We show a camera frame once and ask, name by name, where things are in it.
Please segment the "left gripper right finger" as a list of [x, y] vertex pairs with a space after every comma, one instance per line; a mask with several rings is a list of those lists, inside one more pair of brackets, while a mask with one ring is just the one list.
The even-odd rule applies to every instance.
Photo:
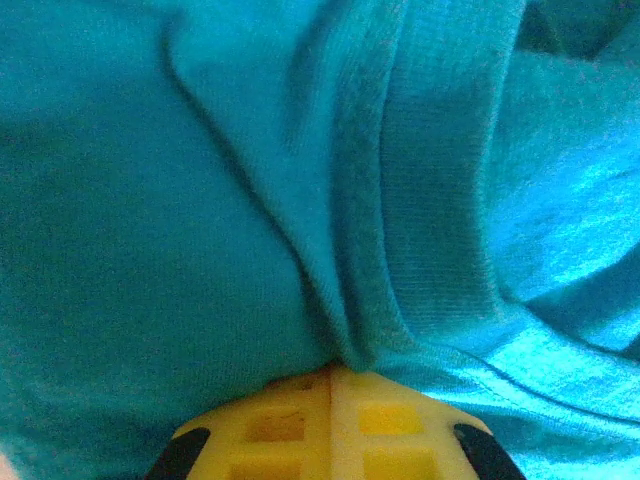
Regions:
[[332, 479], [523, 479], [491, 430], [449, 404], [375, 373], [334, 368]]

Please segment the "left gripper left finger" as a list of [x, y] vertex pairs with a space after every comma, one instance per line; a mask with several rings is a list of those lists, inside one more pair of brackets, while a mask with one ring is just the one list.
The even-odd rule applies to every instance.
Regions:
[[327, 479], [331, 374], [268, 384], [178, 428], [147, 479]]

